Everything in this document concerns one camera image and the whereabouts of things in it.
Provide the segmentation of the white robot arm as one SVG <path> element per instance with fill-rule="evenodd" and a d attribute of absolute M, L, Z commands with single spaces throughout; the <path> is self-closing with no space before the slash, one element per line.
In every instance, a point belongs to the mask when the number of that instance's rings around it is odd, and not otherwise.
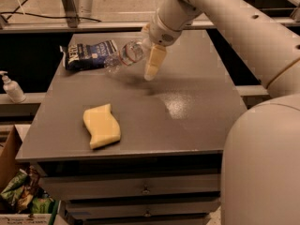
<path fill-rule="evenodd" d="M 221 224 L 300 225 L 300 37 L 244 0 L 165 0 L 147 27 L 146 80 L 200 14 L 259 80 L 238 93 L 267 98 L 243 113 L 227 136 Z"/>

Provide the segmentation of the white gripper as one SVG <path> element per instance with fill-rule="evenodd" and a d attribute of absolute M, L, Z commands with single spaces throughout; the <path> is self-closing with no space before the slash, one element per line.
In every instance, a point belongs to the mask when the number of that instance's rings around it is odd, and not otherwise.
<path fill-rule="evenodd" d="M 142 37 L 149 36 L 153 43 L 158 44 L 152 47 L 145 65 L 144 78 L 147 81 L 152 81 L 156 77 L 167 55 L 165 47 L 173 45 L 181 33 L 182 23 L 178 18 L 161 16 L 158 12 L 153 16 L 150 24 L 142 27 Z"/>

